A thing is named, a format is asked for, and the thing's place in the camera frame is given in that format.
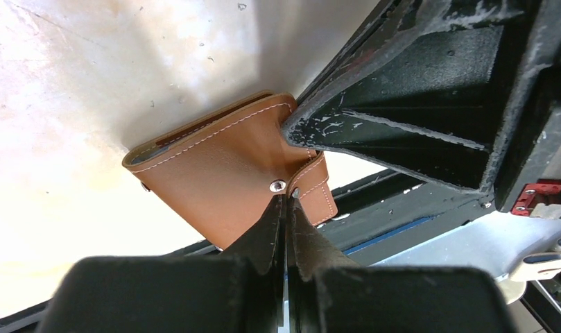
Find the leather pouch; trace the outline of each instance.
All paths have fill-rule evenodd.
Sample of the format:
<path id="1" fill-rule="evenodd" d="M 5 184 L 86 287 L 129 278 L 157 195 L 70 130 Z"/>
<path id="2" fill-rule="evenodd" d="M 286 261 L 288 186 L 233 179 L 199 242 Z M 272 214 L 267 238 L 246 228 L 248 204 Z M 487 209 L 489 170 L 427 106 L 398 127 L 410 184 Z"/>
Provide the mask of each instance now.
<path id="1" fill-rule="evenodd" d="M 207 240 L 227 248 L 272 196 L 298 196 L 317 225 L 337 214 L 323 153 L 289 146 L 290 94 L 260 92 L 131 150 L 123 166 Z"/>

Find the blue strip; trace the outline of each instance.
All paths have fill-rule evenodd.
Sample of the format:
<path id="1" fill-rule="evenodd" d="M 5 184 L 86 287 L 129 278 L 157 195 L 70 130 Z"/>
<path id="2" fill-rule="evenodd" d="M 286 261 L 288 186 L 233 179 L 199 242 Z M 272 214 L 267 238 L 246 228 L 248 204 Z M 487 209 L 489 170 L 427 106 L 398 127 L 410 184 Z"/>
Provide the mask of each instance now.
<path id="1" fill-rule="evenodd" d="M 380 236 L 373 238 L 369 241 L 365 241 L 360 245 L 354 246 L 353 248 L 349 248 L 345 251 L 343 251 L 344 255 L 351 255 L 352 253 L 356 253 L 360 250 L 363 250 L 364 248 L 367 248 L 368 246 L 372 246 L 376 243 L 378 243 L 379 241 L 383 241 L 384 239 L 390 238 L 392 236 L 395 236 L 396 234 L 399 234 L 403 231 L 409 230 L 411 228 L 414 228 L 422 223 L 425 223 L 427 221 L 430 221 L 434 218 L 435 216 L 429 216 L 429 217 L 422 217 L 420 219 L 414 220 L 413 222 L 407 223 L 406 225 L 403 225 L 400 228 L 394 229 L 392 231 L 389 231 L 385 234 L 381 234 Z"/>

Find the red plastic part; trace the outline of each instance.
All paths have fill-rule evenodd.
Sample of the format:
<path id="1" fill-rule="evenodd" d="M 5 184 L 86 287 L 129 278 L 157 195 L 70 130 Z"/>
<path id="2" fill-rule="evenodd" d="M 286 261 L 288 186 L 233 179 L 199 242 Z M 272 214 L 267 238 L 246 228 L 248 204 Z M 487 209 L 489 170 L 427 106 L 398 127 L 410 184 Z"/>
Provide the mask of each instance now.
<path id="1" fill-rule="evenodd" d="M 561 180 L 540 180 L 533 184 L 527 184 L 517 198 L 517 202 L 513 205 L 511 214 L 529 216 L 538 203 L 554 203 L 552 197 L 557 196 L 560 192 Z"/>

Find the stained white surface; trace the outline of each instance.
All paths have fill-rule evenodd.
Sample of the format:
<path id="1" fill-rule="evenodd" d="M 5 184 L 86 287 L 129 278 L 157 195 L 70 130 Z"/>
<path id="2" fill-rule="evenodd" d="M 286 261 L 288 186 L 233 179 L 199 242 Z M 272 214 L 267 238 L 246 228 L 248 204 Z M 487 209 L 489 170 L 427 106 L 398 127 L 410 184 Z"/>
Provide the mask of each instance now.
<path id="1" fill-rule="evenodd" d="M 0 317 L 89 255 L 202 237 L 121 168 L 261 89 L 298 95 L 377 0 L 0 0 Z M 330 185 L 377 172 L 327 157 Z"/>

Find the brown leather wallet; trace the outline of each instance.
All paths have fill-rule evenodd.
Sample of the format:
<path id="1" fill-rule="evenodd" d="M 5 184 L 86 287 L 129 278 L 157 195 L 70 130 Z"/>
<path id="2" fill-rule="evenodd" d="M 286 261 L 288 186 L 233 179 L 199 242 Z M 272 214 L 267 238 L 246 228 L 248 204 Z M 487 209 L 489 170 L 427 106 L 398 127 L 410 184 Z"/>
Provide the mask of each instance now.
<path id="1" fill-rule="evenodd" d="M 323 153 L 289 146 L 290 94 L 260 92 L 131 150 L 123 166 L 206 239 L 227 248 L 275 194 L 293 193 L 317 225 L 337 214 Z"/>

